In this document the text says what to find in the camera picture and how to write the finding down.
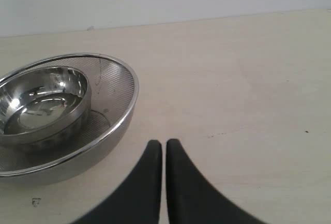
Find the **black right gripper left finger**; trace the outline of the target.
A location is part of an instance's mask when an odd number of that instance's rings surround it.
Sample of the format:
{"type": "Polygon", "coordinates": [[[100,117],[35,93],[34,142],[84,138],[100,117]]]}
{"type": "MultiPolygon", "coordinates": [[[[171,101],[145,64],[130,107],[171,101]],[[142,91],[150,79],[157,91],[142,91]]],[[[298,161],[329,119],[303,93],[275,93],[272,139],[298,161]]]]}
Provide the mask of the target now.
{"type": "Polygon", "coordinates": [[[74,223],[158,223],[162,188],[162,145],[150,140],[125,180],[74,223]]]}

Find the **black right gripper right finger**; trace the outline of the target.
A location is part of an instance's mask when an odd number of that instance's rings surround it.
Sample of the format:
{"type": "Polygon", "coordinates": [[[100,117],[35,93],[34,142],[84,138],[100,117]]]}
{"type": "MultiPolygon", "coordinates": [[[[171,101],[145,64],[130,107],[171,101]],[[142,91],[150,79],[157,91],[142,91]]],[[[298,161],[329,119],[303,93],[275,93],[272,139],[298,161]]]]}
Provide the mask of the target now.
{"type": "Polygon", "coordinates": [[[169,223],[262,223],[222,195],[178,139],[167,141],[165,169],[169,223]]]}

